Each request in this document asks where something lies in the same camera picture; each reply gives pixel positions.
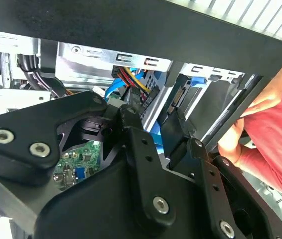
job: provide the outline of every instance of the black cable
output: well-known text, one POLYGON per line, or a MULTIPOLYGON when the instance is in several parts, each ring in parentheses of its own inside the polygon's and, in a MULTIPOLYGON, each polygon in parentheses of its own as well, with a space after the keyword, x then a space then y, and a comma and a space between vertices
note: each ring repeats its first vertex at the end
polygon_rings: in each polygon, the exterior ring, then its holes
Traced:
POLYGON ((58 79, 47 80, 41 76, 36 55, 18 54, 18 62, 33 89, 42 90, 44 88, 51 91, 53 97, 67 95, 66 88, 61 81, 58 79))
POLYGON ((42 90, 41 86, 38 84, 37 79, 35 78, 33 72, 24 72, 28 82, 30 83, 31 87, 35 90, 42 90))

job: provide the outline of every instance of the metal frame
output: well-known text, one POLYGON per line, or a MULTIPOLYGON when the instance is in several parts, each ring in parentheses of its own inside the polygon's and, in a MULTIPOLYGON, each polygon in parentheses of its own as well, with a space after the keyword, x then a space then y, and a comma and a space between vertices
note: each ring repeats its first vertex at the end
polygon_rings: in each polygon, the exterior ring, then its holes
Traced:
POLYGON ((163 0, 115 4, 0 0, 0 32, 267 77, 282 66, 282 42, 277 39, 163 0))

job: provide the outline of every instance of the green circuit board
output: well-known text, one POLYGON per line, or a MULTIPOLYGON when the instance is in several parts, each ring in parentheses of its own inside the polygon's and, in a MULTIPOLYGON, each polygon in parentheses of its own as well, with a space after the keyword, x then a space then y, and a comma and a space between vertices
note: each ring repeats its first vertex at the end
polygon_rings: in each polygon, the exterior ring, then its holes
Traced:
POLYGON ((65 190, 97 173, 100 169, 99 154, 100 142, 90 141, 84 147, 62 155, 54 172, 57 188, 65 190), (84 177, 78 178, 78 169, 84 170, 84 177))
POLYGON ((79 167, 92 168, 96 172, 99 170, 98 157, 100 153, 100 143, 90 141, 84 147, 74 149, 61 156, 55 172, 63 172, 65 165, 75 169, 79 167))

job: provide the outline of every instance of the metal panel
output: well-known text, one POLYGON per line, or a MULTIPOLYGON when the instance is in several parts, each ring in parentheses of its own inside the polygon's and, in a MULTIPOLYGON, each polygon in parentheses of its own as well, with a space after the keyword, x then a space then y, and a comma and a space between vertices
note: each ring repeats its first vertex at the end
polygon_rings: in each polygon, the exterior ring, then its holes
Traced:
POLYGON ((95 47, 59 43, 58 55, 85 66, 112 70, 113 65, 136 67, 147 70, 167 71, 171 61, 152 56, 142 56, 126 52, 100 49, 95 47))
POLYGON ((282 39, 282 0, 166 0, 282 39))
POLYGON ((249 173, 243 173, 248 182, 282 221, 282 194, 249 173))
POLYGON ((276 39, 164 0, 115 4, 0 0, 0 31, 268 77, 282 66, 276 39))
POLYGON ((39 39, 0 32, 0 52, 35 55, 39 39))

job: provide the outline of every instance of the screw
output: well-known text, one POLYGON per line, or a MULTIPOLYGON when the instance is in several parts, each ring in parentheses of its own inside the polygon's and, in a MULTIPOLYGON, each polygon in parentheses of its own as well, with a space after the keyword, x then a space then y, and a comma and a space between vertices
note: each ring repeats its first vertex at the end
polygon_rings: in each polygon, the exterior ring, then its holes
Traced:
POLYGON ((198 139, 196 139, 195 142, 199 147, 203 147, 202 143, 198 139))
POLYGON ((73 53, 78 53, 78 52, 81 51, 81 48, 78 47, 78 46, 74 46, 74 47, 71 49, 71 51, 72 51, 73 53))
POLYGON ((102 100, 98 97, 93 97, 93 101, 97 102, 98 104, 102 104, 102 100))
POLYGON ((13 142, 15 136, 12 132, 5 129, 0 129, 0 143, 7 144, 13 142))
POLYGON ((135 109, 131 108, 131 107, 127 107, 127 110, 130 111, 131 113, 135 114, 135 109))
POLYGON ((235 232, 228 222, 220 221, 220 228, 228 238, 234 238, 235 237, 235 232))
POLYGON ((155 209, 161 214, 166 214, 169 211, 169 205, 162 197, 155 197, 153 199, 153 205, 155 209))
POLYGON ((50 148, 45 143, 34 143, 30 146, 30 153, 34 156, 45 158, 50 154, 50 148))
POLYGON ((227 159, 222 159, 222 162, 225 164, 225 165, 227 165, 227 166, 230 166, 230 164, 229 164, 229 162, 227 161, 227 159))

